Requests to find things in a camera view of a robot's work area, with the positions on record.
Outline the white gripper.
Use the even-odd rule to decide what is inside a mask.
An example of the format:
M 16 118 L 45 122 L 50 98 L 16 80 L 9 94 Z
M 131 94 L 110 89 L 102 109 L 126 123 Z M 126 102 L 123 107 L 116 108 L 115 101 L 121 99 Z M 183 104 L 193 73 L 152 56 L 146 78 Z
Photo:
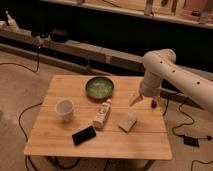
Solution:
M 140 83 L 139 86 L 139 94 L 141 95 L 135 95 L 130 99 L 129 105 L 133 106 L 134 104 L 140 102 L 143 97 L 152 97 L 155 98 L 160 95 L 160 89 L 161 87 L 149 87 L 144 82 Z

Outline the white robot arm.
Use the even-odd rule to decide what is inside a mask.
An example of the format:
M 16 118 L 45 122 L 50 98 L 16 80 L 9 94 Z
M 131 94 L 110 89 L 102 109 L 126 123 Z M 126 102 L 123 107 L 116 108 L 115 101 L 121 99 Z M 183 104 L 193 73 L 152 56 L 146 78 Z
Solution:
M 203 109 L 213 114 L 213 82 L 175 65 L 176 54 L 171 49 L 147 52 L 142 58 L 145 67 L 139 90 L 134 93 L 129 105 L 144 97 L 155 99 L 160 95 L 163 80 L 168 81 Z

